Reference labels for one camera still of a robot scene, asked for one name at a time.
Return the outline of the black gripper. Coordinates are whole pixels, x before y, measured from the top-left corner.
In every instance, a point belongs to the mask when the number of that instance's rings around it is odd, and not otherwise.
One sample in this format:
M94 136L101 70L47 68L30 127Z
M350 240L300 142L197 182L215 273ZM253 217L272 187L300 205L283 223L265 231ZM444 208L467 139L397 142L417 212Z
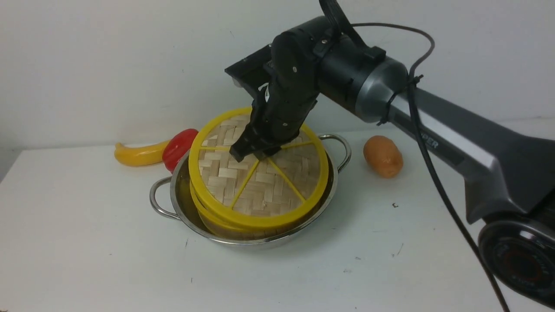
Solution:
M230 155L238 163L256 152L258 160L272 157L292 141L319 94L315 87L313 41L302 30L288 30L272 41L274 72L266 87L269 98L258 95L253 102L248 134L242 134Z

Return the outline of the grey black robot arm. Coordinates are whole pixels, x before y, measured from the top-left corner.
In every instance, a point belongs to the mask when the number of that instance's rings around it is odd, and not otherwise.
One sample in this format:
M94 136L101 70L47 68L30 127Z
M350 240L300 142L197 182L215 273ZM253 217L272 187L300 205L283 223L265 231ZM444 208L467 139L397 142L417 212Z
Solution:
M322 94L367 123L392 123L418 142L426 167L480 260L497 280L554 308L553 140L524 136L417 87L409 70L369 47L345 18L318 16L274 38L225 72L252 96L237 161L269 157L299 134Z

